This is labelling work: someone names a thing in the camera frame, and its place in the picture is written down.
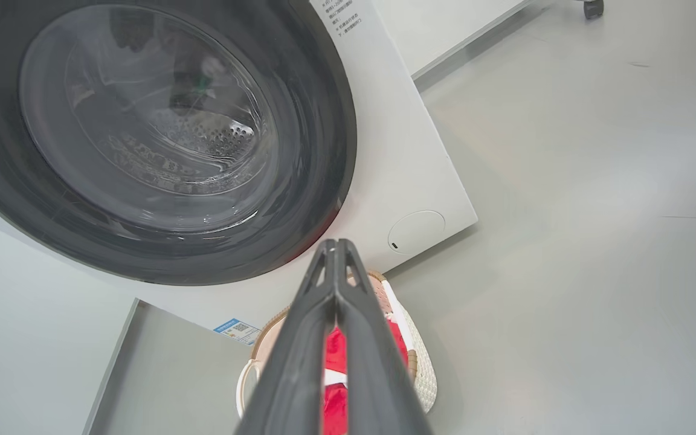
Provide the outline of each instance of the laundry basket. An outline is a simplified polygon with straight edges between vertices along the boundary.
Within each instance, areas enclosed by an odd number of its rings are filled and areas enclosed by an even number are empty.
[[[394,321],[399,326],[404,345],[407,347],[408,371],[413,380],[415,393],[417,393],[417,398],[420,400],[423,411],[428,412],[433,407],[434,400],[437,397],[437,378],[434,375],[434,368],[431,366],[431,358],[428,357],[426,347],[423,345],[423,339],[417,332],[410,314],[399,303],[394,290],[392,290],[385,276],[372,271],[368,272],[368,275],[383,313],[386,317],[393,315]],[[259,378],[265,366],[265,361],[267,361],[270,352],[273,350],[273,344],[281,332],[281,326],[284,324],[287,313],[288,308],[273,317],[262,328],[262,332],[260,332],[259,338],[254,344],[254,349],[251,350],[251,359],[240,372],[235,389],[235,404],[239,416],[243,415],[245,407],[244,393],[248,374],[253,369],[257,373],[257,378]],[[345,375],[342,373],[326,370],[325,383],[344,382],[344,377]]]

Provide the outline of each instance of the red cloth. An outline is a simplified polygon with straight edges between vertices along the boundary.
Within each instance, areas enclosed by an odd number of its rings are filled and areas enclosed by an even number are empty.
[[[388,321],[391,334],[401,354],[404,367],[408,365],[407,347],[401,338],[399,325]],[[347,372],[346,338],[340,329],[335,328],[326,338],[326,365],[335,372]],[[324,391],[324,435],[345,435],[348,433],[348,388],[343,384],[327,385]]]

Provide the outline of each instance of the door glass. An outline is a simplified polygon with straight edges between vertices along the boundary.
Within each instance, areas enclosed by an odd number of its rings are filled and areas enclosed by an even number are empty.
[[[133,225],[221,230],[276,189],[281,150],[259,85],[216,39],[160,11],[59,17],[28,48],[20,96],[53,170]]]

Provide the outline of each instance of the caster wheel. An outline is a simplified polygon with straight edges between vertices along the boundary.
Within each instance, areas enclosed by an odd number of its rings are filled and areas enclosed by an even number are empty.
[[[585,2],[585,18],[594,19],[603,14],[603,0],[594,0],[592,2]]]

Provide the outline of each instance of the woven basket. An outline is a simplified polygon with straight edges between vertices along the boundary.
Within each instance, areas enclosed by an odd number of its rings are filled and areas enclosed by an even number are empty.
[[[381,304],[382,311],[384,314],[394,314],[395,322],[399,325],[404,345],[407,347],[408,371],[413,380],[417,398],[420,400],[423,410],[427,413],[433,407],[434,400],[437,397],[437,378],[434,375],[434,368],[431,366],[431,358],[428,357],[426,347],[423,345],[423,339],[421,339],[420,333],[417,332],[410,314],[399,303],[394,290],[392,290],[385,276],[372,271],[368,272],[368,275],[375,290],[375,295],[378,297],[378,302]],[[257,342],[254,344],[254,349],[251,350],[251,359],[249,359],[240,373],[235,390],[235,403],[239,416],[243,415],[244,389],[249,371],[254,369],[257,372],[257,377],[259,377],[263,366],[265,366],[265,361],[272,350],[272,345],[278,338],[288,311],[289,308],[285,308],[284,311],[278,313],[262,328],[262,332],[260,332]],[[342,380],[341,377],[344,377],[344,375],[331,370],[328,370],[326,373],[327,381],[329,378],[339,381]]]

